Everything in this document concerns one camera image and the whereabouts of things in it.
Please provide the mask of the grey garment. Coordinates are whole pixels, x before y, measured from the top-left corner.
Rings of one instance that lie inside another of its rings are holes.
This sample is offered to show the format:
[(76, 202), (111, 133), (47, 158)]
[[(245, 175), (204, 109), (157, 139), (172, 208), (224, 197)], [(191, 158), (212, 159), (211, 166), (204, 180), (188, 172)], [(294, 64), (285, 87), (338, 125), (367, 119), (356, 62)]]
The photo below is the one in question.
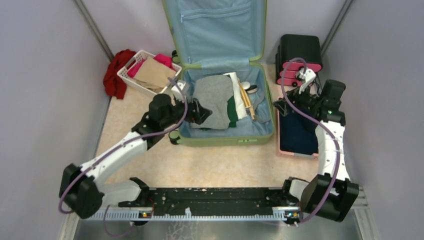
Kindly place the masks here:
[(226, 130), (229, 128), (228, 100), (234, 96), (233, 82), (226, 75), (211, 75), (198, 79), (194, 85), (192, 97), (200, 105), (212, 111), (212, 114), (201, 123), (192, 123), (194, 129)]

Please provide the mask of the green hard-shell suitcase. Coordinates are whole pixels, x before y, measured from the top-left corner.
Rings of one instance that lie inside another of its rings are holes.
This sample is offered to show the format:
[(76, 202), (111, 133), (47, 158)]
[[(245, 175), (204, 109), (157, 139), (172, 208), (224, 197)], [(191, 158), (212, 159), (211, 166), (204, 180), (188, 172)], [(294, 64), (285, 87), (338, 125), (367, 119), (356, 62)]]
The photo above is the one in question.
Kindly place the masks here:
[(263, 145), (275, 132), (272, 95), (259, 64), (265, 47), (265, 0), (165, 0), (164, 12), (182, 64), (181, 79), (194, 91), (207, 76), (236, 73), (257, 86), (256, 120), (240, 119), (226, 130), (202, 130), (183, 123), (171, 141), (188, 147)]

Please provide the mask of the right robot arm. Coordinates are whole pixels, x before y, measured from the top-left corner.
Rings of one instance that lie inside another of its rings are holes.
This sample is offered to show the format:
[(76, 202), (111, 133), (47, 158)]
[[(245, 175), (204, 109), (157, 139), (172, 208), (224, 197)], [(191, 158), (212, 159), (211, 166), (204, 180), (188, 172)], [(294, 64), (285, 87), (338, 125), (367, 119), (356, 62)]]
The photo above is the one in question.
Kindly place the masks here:
[(273, 103), (281, 116), (298, 115), (315, 124), (318, 172), (311, 181), (296, 177), (285, 180), (281, 199), (287, 206), (299, 205), (313, 216), (342, 222), (359, 195), (359, 185), (351, 182), (344, 154), (345, 113), (340, 111), (346, 90), (343, 82), (329, 79), (319, 95), (307, 87), (283, 90), (283, 97)]

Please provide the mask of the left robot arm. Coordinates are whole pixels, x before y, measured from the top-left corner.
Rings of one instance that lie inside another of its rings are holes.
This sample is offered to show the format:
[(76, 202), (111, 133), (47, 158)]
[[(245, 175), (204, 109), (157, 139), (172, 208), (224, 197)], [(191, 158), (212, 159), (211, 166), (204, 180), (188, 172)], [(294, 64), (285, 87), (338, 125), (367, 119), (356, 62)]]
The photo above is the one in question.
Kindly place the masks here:
[(63, 204), (80, 218), (93, 216), (101, 207), (134, 203), (144, 207), (149, 203), (149, 188), (132, 177), (120, 183), (107, 184), (107, 179), (130, 160), (157, 144), (168, 132), (184, 121), (202, 124), (213, 113), (210, 107), (196, 98), (188, 100), (157, 94), (148, 111), (126, 136), (100, 156), (79, 166), (71, 163), (62, 174), (59, 189), (59, 211), (66, 213)]

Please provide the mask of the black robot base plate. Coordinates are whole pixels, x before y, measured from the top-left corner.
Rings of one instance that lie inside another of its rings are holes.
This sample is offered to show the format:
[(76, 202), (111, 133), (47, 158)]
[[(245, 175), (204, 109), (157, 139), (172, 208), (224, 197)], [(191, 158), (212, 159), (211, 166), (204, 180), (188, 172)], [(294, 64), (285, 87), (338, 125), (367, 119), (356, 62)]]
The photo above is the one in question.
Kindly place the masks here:
[(299, 201), (281, 187), (151, 188), (121, 208), (152, 208), (156, 217), (271, 216), (274, 210), (298, 210)]

